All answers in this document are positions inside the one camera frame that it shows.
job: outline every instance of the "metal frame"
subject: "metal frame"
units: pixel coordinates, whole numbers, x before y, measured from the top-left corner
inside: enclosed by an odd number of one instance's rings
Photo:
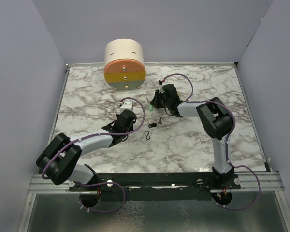
[[[145,62],[145,64],[147,66],[153,66],[153,65],[173,65],[173,66],[182,66],[182,65],[229,66],[230,65],[230,66],[233,66],[235,69],[241,90],[243,92],[243,96],[244,96],[244,99],[245,99],[245,102],[246,102],[246,105],[248,108],[249,116],[252,120],[252,126],[254,128],[254,131],[255,131],[255,134],[257,137],[257,141],[258,141],[258,144],[259,144],[259,147],[261,150],[262,157],[265,159],[265,162],[267,161],[266,156],[264,155],[264,151],[263,151],[258,133],[256,131],[253,113],[251,111],[251,108],[250,108],[249,102],[247,100],[246,93],[244,91],[241,80],[239,78],[237,68],[233,62],[225,62],[225,63]],[[66,65],[67,71],[66,71],[66,75],[65,75],[65,79],[64,79],[64,84],[63,84],[63,87],[61,90],[61,96],[60,96],[60,100],[58,102],[58,106],[56,109],[56,115],[55,115],[55,118],[54,118],[54,121],[52,124],[51,133],[50,133],[48,142],[50,142],[52,140],[52,137],[53,137],[53,133],[54,133],[54,129],[56,126],[57,117],[58,117],[58,112],[60,110],[61,101],[63,99],[64,89],[65,89],[65,86],[67,83],[70,67],[78,67],[78,66],[93,66],[93,67],[95,67],[95,66],[101,66],[101,65],[104,65],[104,63],[75,63],[75,64],[67,64]],[[234,190],[228,190],[228,191],[231,191],[231,192],[258,191],[258,185],[257,185],[257,182],[255,181],[255,176],[252,173],[237,172],[235,174],[239,175],[239,179],[241,180],[241,189],[234,189]],[[273,173],[273,172],[256,172],[256,174],[260,180],[262,191],[275,191],[276,192],[279,207],[281,209],[281,212],[282,212],[284,221],[286,223],[287,229],[290,232],[290,209],[289,209],[289,206],[288,206],[285,194],[284,194],[285,188],[284,188],[284,185],[282,183],[280,174],[278,172],[275,172],[275,173]],[[219,190],[219,189],[211,190],[211,192],[219,192],[219,191],[221,191],[221,190]],[[68,181],[64,182],[62,185],[56,186],[50,180],[43,180],[41,175],[33,174],[32,179],[31,179],[31,183],[29,186],[28,196],[26,199],[26,205],[24,208],[23,216],[21,218],[18,231],[24,232],[24,231],[27,231],[27,229],[28,229],[31,213],[32,213],[32,210],[34,207],[36,194],[79,194],[79,193],[81,193],[81,194],[96,194],[96,192],[94,192],[94,191],[70,192]]]

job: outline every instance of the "marble table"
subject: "marble table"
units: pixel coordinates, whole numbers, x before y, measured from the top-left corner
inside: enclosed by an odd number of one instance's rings
[[[247,165],[255,171],[265,170],[232,65],[149,65],[146,72],[146,80],[140,89],[115,91],[104,80],[103,66],[71,67],[54,134],[63,132],[67,136],[79,136],[96,132],[116,119],[118,101],[124,97],[137,98],[146,108],[144,125],[127,141],[86,154],[80,158],[79,164],[88,164],[100,173],[210,171],[214,163],[212,142],[199,118],[177,118],[168,116],[163,109],[148,110],[146,97],[153,98],[155,89],[160,88],[158,80],[172,73],[182,73],[194,85],[192,100],[219,97],[233,111],[237,120],[231,138],[233,163]],[[182,77],[171,77],[166,83],[175,85],[181,99],[190,94],[190,85]],[[134,109],[138,116],[136,127],[141,122],[142,111],[138,104]],[[149,123],[158,122],[160,117],[161,126],[148,128]],[[150,140],[145,138],[146,130],[150,132]]]

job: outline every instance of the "robotic arm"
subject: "robotic arm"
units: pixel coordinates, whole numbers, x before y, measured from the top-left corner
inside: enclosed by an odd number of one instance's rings
[[[38,157],[36,165],[43,170],[59,150],[71,141],[79,138],[79,142],[71,144],[64,150],[64,156],[59,155],[51,163],[46,171],[46,175],[55,185],[60,185],[66,180],[80,182],[82,184],[96,182],[97,173],[87,165],[76,164],[78,159],[89,152],[112,147],[125,141],[128,135],[118,134],[132,131],[135,122],[136,115],[133,112],[133,102],[125,101],[120,108],[120,114],[117,115],[117,120],[98,130],[96,132],[98,136],[81,140],[80,137],[69,138],[64,133],[58,134]]]
[[[217,97],[210,101],[223,104]],[[209,102],[188,103],[182,101],[173,84],[163,85],[157,89],[150,104],[157,109],[167,108],[172,116],[199,117],[206,133],[212,138],[215,157],[213,172],[221,177],[234,173],[226,159],[226,152],[230,153],[230,146],[226,151],[225,139],[233,126],[232,117],[226,109]]]

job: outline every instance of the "gray backdrop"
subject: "gray backdrop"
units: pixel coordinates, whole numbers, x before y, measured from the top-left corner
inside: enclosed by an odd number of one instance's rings
[[[290,205],[290,0],[275,0],[239,63],[266,157]]]
[[[33,3],[0,0],[0,232],[18,228],[64,72]]]
[[[145,61],[239,61],[272,0],[33,0],[67,63],[104,61],[119,38]]]

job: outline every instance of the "white marble surface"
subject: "white marble surface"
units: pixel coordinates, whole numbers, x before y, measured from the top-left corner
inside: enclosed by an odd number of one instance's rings
[[[152,100],[158,80],[172,73],[187,75],[194,85],[192,100],[219,97],[236,117],[231,139],[231,156],[235,165],[244,164],[264,171],[261,152],[246,108],[237,76],[232,66],[147,66],[147,77],[141,89],[113,90],[103,77],[103,67],[71,67],[64,91],[55,134],[67,136],[92,133],[116,119],[118,101],[135,97],[146,108],[145,123],[126,142],[84,155],[79,164],[88,164],[97,172],[193,172],[210,171],[214,162],[211,138],[198,118],[176,118],[163,109],[148,111],[146,97]],[[181,77],[169,78],[181,99],[190,94],[190,85]],[[141,122],[141,108],[135,104]],[[153,129],[149,123],[162,125]],[[150,131],[146,140],[144,132]]]

